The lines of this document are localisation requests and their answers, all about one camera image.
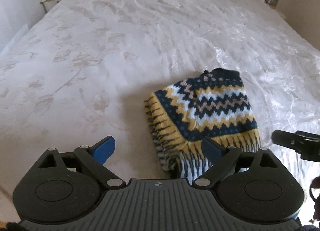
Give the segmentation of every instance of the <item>knitted sweater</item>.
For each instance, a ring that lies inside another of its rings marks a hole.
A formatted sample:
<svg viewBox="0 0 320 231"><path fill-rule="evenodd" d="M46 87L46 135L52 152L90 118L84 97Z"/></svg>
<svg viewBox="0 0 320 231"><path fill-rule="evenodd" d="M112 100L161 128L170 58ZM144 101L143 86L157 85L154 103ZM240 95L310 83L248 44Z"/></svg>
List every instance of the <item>knitted sweater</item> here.
<svg viewBox="0 0 320 231"><path fill-rule="evenodd" d="M209 169L201 140L256 152L260 137L237 71L214 69L151 93L145 101L163 170L191 183Z"/></svg>

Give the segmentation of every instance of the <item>circular pad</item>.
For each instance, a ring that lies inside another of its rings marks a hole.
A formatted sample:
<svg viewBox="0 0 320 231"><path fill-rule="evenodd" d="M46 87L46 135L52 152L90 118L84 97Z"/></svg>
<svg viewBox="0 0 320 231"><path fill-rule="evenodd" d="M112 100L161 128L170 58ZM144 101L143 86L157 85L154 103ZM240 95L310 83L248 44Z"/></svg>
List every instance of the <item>circular pad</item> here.
<svg viewBox="0 0 320 231"><path fill-rule="evenodd" d="M42 200L53 202L70 196L72 190L72 185L66 181L51 180L40 184L36 188L36 195Z"/></svg>
<svg viewBox="0 0 320 231"><path fill-rule="evenodd" d="M269 180L254 180L244 187L247 195L260 201L271 201L281 196L282 189L277 183Z"/></svg>

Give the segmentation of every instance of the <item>bed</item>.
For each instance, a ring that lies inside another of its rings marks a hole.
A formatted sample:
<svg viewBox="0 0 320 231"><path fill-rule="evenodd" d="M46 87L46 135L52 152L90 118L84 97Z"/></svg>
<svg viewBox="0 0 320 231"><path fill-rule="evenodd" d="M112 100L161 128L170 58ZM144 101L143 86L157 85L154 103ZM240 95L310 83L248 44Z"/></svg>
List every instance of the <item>bed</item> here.
<svg viewBox="0 0 320 231"><path fill-rule="evenodd" d="M0 59L0 184L12 193L48 147L112 135L105 164L130 178L167 178L143 100L216 67L241 73L263 146L302 185L318 163L271 143L281 129L320 133L320 52L261 0L62 0Z"/></svg>

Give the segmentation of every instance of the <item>bedside table drawer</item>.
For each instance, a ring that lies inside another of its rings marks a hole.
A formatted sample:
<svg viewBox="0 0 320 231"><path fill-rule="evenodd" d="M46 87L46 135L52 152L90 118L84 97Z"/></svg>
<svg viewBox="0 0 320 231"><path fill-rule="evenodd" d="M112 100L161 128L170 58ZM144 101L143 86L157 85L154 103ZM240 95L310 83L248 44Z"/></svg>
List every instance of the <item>bedside table drawer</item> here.
<svg viewBox="0 0 320 231"><path fill-rule="evenodd" d="M51 10L60 1L61 0L47 0L43 2L42 4L44 6L45 12L48 12L49 10Z"/></svg>

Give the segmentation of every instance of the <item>blue gripper pad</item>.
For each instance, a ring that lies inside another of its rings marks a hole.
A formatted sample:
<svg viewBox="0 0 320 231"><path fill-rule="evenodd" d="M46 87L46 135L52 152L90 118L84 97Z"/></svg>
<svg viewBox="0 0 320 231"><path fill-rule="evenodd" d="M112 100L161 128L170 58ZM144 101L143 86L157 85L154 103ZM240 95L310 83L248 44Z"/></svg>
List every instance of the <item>blue gripper pad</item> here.
<svg viewBox="0 0 320 231"><path fill-rule="evenodd" d="M116 141L112 136L108 136L90 148L92 157L104 164L115 152Z"/></svg>

